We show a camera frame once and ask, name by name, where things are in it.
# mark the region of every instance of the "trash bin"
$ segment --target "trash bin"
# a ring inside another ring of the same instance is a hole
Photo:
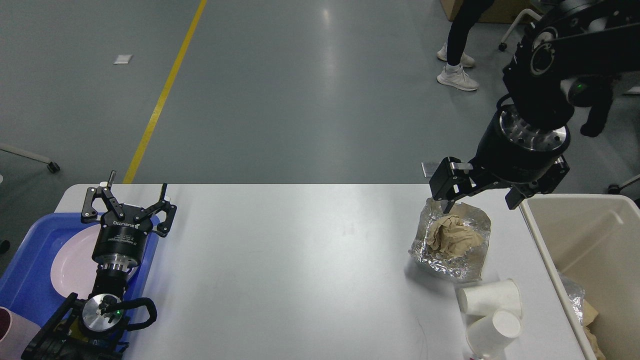
[[[640,354],[640,210],[620,195],[537,195],[520,209],[586,359],[594,359],[556,269],[599,312],[589,326],[608,359]]]

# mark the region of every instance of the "food wrapper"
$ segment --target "food wrapper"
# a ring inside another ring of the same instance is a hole
[[[564,276],[561,272],[558,272],[560,281],[566,291],[566,296],[571,302],[571,307],[575,312],[575,316],[578,316],[578,321],[583,325],[584,323],[584,288],[577,282]]]
[[[420,222],[409,254],[418,264],[433,272],[437,276],[452,282],[473,282],[481,280],[482,267],[489,248],[491,220],[479,208],[468,204],[455,204],[449,214],[459,216],[466,226],[471,227],[483,237],[482,244],[472,247],[458,258],[435,251],[427,244],[429,227],[439,218],[445,216],[440,208],[440,202],[427,199],[427,203],[420,213]]]

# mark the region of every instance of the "white paper cup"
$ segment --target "white paper cup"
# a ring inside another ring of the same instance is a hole
[[[40,327],[6,307],[0,307],[0,360],[18,360]]]
[[[498,309],[506,309],[522,317],[520,290],[511,279],[462,288],[458,290],[458,302],[468,315],[489,316]]]
[[[520,318],[511,311],[498,309],[467,328],[467,342],[475,355],[491,359],[522,333]]]

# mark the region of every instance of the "sneaker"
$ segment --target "sneaker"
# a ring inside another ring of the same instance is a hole
[[[447,61],[447,43],[444,43],[442,49],[436,53],[438,59],[442,61]],[[460,58],[460,64],[464,67],[474,67],[476,66],[476,61],[469,55],[462,53],[462,57]]]
[[[464,71],[462,66],[458,65],[455,67],[451,67],[452,69],[447,70],[447,66],[442,69],[440,75],[438,75],[438,82],[443,85],[453,86],[454,88],[463,90],[463,91],[474,91],[477,90],[480,84],[471,79],[469,75]]]

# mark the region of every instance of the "white table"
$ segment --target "white table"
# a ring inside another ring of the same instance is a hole
[[[56,212],[80,212],[89,186],[69,188]],[[113,186],[142,206],[159,191]],[[506,357],[583,359],[505,193],[465,202],[492,221],[485,278],[514,278],[523,296],[524,331]],[[453,285],[407,253],[428,185],[170,184],[167,195],[178,212],[144,290],[158,320],[126,358],[468,359]]]

